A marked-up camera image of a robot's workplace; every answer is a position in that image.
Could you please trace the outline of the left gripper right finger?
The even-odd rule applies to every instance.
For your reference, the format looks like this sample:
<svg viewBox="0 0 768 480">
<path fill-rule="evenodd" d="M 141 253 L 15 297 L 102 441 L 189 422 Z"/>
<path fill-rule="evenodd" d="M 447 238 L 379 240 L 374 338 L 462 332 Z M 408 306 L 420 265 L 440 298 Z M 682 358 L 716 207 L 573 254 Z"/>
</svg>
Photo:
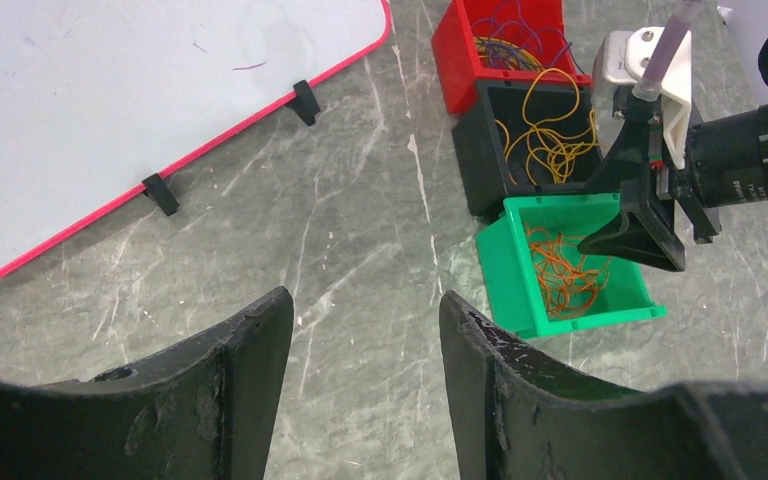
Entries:
<svg viewBox="0 0 768 480">
<path fill-rule="evenodd" d="M 768 479 L 768 382 L 633 390 L 554 359 L 453 291 L 439 329 L 464 479 Z"/>
</svg>

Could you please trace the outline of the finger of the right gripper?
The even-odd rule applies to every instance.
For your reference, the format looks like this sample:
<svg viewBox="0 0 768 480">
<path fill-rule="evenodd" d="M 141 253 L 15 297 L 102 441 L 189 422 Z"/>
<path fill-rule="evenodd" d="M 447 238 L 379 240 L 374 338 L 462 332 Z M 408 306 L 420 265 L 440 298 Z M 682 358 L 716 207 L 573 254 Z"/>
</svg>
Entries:
<svg viewBox="0 0 768 480">
<path fill-rule="evenodd" d="M 587 181 L 585 193 L 619 192 L 623 181 L 640 176 L 641 169 L 648 163 L 649 121 L 655 113 L 655 102 L 627 101 L 623 126 L 603 162 Z"/>
<path fill-rule="evenodd" d="M 652 178 L 622 182 L 619 200 L 619 213 L 581 240 L 578 251 L 668 272 L 684 271 L 685 248 L 675 233 L 675 201 L 660 199 Z"/>
</svg>

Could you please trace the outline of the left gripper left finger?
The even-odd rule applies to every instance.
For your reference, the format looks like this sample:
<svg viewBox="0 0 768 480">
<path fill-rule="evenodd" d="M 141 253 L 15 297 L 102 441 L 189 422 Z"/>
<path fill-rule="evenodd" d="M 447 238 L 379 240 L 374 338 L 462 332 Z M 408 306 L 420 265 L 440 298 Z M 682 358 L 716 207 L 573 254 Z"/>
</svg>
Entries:
<svg viewBox="0 0 768 480">
<path fill-rule="evenodd" d="M 293 330 L 278 287 L 88 381 L 0 381 L 0 479 L 260 479 Z"/>
</svg>

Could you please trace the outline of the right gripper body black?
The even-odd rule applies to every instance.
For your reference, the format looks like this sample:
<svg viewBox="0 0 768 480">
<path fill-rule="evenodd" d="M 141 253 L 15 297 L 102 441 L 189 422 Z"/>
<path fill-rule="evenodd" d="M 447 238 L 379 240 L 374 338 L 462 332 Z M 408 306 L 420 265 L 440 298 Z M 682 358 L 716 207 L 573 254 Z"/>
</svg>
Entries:
<svg viewBox="0 0 768 480">
<path fill-rule="evenodd" d="M 720 234 L 721 207 L 768 202 L 768 104 L 711 121 L 692 108 L 684 168 L 670 181 L 698 244 Z"/>
</svg>

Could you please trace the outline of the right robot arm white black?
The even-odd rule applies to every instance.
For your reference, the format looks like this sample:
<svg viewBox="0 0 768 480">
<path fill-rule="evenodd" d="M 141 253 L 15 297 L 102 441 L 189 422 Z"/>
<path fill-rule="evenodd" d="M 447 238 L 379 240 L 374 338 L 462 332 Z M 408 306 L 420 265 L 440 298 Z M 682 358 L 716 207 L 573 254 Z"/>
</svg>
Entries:
<svg viewBox="0 0 768 480">
<path fill-rule="evenodd" d="M 768 104 L 712 121 L 693 105 L 691 26 L 701 9 L 682 1 L 664 26 L 615 31 L 600 46 L 595 95 L 623 125 L 585 189 L 617 194 L 620 207 L 579 243 L 582 254 L 681 272 L 676 210 L 706 244 L 721 232 L 721 207 L 768 202 Z M 768 1 L 748 1 L 729 16 L 751 75 L 768 93 Z"/>
</svg>

